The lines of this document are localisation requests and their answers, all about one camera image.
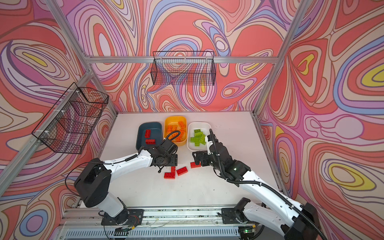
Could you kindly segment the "orange lego chassis plate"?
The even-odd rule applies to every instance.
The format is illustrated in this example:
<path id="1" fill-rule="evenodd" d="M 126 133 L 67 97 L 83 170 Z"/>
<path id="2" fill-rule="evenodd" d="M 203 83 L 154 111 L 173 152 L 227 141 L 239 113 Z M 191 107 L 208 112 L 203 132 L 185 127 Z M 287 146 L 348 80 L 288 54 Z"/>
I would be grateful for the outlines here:
<path id="1" fill-rule="evenodd" d="M 185 132 L 184 131 L 180 131 L 180 134 L 177 136 L 175 141 L 176 142 L 182 142 L 184 140 L 184 135 L 185 135 Z"/>

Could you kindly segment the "long green lego brick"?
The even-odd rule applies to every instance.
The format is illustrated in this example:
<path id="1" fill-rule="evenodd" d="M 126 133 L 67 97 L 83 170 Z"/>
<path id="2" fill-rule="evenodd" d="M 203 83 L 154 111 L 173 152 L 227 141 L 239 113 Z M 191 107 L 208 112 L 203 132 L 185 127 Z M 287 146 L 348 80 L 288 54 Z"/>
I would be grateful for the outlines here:
<path id="1" fill-rule="evenodd" d="M 190 138 L 190 142 L 192 142 L 192 143 L 199 143 L 201 140 L 200 140 L 200 138 L 199 137 L 191 137 Z"/>

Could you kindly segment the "orange lego brick bottom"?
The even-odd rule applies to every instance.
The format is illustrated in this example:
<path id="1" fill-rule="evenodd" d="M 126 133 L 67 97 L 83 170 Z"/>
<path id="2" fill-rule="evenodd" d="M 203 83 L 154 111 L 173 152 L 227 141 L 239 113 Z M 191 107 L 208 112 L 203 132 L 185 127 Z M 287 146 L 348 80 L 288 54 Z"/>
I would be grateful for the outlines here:
<path id="1" fill-rule="evenodd" d="M 173 130 L 173 126 L 172 125 L 168 125 L 168 128 L 167 128 L 167 133 L 171 133 Z"/>

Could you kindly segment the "orange lego brick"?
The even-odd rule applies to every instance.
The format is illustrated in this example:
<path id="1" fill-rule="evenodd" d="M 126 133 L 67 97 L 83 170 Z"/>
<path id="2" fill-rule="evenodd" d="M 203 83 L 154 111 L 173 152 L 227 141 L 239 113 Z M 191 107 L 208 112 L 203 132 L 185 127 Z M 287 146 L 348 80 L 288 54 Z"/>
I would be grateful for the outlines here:
<path id="1" fill-rule="evenodd" d="M 173 130 L 173 126 L 172 125 L 168 125 L 168 128 L 167 128 L 167 133 L 171 133 Z"/>
<path id="2" fill-rule="evenodd" d="M 181 129 L 185 129 L 186 128 L 186 125 L 183 121 L 178 121 L 178 124 L 180 126 Z"/>

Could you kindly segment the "green lego brick top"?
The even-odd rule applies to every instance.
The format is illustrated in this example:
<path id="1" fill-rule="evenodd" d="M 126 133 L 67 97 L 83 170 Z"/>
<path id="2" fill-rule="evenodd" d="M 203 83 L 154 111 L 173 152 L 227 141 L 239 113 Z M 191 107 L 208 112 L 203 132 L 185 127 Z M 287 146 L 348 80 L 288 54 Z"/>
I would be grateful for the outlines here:
<path id="1" fill-rule="evenodd" d="M 204 133 L 203 132 L 198 132 L 198 133 L 195 133 L 195 137 L 197 138 L 200 138 L 200 137 L 204 137 Z"/>

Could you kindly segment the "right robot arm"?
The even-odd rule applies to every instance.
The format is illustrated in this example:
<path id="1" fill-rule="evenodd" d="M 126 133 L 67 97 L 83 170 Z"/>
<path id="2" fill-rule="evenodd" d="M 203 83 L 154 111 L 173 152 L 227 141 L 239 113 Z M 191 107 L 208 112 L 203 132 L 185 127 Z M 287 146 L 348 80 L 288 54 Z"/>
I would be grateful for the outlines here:
<path id="1" fill-rule="evenodd" d="M 211 166 L 215 174 L 259 199 L 264 207 L 242 198 L 234 208 L 239 222 L 259 223 L 286 240 L 325 240 L 317 209 L 310 203 L 301 204 L 262 180 L 248 165 L 234 160 L 228 149 L 214 134 L 207 137 L 207 150 L 193 152 L 194 161 Z"/>

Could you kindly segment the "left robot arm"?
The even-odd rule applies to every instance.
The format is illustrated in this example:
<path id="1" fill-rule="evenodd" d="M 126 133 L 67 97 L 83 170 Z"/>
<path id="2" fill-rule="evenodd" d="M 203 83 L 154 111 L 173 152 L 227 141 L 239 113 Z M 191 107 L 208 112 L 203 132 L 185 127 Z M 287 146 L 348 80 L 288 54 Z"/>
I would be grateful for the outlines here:
<path id="1" fill-rule="evenodd" d="M 126 224 L 130 218 L 124 203 L 112 193 L 110 184 L 134 171 L 158 167 L 175 167 L 178 164 L 178 146 L 169 139 L 159 145 L 141 147 L 137 153 L 118 159 L 101 161 L 95 158 L 87 163 L 74 182 L 74 187 L 87 208 L 96 207 L 115 225 Z"/>

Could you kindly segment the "red lego brick bottom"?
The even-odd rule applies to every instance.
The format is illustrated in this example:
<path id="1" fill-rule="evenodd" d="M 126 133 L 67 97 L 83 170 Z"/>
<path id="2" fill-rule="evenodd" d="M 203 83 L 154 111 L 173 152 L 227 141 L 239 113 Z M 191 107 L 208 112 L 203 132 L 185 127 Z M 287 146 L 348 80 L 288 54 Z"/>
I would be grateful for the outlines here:
<path id="1" fill-rule="evenodd" d="M 176 178 L 176 173 L 165 173 L 164 174 L 164 179 L 173 180 L 175 178 Z"/>

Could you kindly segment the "dark teal plastic bin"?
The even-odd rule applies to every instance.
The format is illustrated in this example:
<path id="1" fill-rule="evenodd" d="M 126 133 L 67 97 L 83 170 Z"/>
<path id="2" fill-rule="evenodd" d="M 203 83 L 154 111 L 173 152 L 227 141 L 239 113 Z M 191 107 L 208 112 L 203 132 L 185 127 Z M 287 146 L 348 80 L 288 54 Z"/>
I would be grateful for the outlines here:
<path id="1" fill-rule="evenodd" d="M 145 131 L 147 129 L 151 130 L 151 137 L 149 139 L 155 139 L 155 145 L 147 145 L 145 143 Z M 159 122 L 147 122 L 143 123 L 138 128 L 137 140 L 136 140 L 136 149 L 139 150 L 141 147 L 152 147 L 159 145 L 163 140 L 162 137 L 162 124 Z"/>

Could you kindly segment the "yellow plastic bin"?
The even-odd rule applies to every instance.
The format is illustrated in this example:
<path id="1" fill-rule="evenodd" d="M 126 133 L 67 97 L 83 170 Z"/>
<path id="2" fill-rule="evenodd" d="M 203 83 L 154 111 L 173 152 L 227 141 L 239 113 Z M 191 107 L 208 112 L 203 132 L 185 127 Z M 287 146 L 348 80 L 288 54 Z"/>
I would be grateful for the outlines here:
<path id="1" fill-rule="evenodd" d="M 186 125 L 186 128 L 185 129 L 181 129 L 179 124 L 178 124 L 178 121 L 183 121 Z M 167 133 L 167 128 L 168 128 L 168 125 L 172 125 L 173 126 L 173 130 L 172 131 L 184 131 L 185 132 L 185 135 L 184 135 L 184 140 L 182 142 L 176 142 L 175 139 L 173 140 L 173 142 L 178 146 L 178 147 L 181 147 L 181 146 L 184 146 L 187 142 L 187 138 L 188 138 L 188 130 L 187 130 L 187 120 L 185 117 L 183 116 L 170 116 L 168 118 L 166 118 L 165 120 L 165 125 L 164 125 L 164 138 L 166 138 L 169 134 Z"/>

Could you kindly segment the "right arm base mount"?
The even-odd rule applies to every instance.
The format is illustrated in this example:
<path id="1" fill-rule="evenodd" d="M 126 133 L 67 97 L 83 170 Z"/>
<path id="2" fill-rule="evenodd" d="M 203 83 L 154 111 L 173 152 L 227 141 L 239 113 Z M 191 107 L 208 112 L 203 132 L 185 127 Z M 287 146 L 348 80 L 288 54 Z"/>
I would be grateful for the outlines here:
<path id="1" fill-rule="evenodd" d="M 259 223 L 248 220 L 243 212 L 235 208 L 222 208 L 218 215 L 224 224 L 258 225 Z"/>

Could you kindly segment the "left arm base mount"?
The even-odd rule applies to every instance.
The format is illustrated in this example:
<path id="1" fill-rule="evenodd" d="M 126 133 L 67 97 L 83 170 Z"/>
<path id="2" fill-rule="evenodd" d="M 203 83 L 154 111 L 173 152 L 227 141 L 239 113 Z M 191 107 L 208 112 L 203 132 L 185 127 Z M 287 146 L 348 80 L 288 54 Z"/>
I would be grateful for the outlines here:
<path id="1" fill-rule="evenodd" d="M 104 213 L 101 222 L 102 226 L 131 226 L 137 227 L 142 224 L 144 209 L 123 210 L 116 217 Z"/>

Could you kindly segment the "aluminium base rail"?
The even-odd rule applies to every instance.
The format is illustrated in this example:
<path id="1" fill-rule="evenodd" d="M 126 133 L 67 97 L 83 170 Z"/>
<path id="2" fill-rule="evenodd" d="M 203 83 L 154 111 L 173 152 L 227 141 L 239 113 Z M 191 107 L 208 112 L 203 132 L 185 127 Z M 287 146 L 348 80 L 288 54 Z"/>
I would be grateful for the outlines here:
<path id="1" fill-rule="evenodd" d="M 238 239 L 241 233 L 257 234 L 262 226 L 282 237 L 285 224 L 270 209 L 256 204 L 246 207 L 244 213 L 252 223 L 233 220 L 225 224 L 219 215 L 223 206 L 142 207 L 142 214 L 130 217 L 135 228 L 103 226 L 98 209 L 70 209 L 65 211 L 54 240 L 176 240 L 176 239 Z"/>

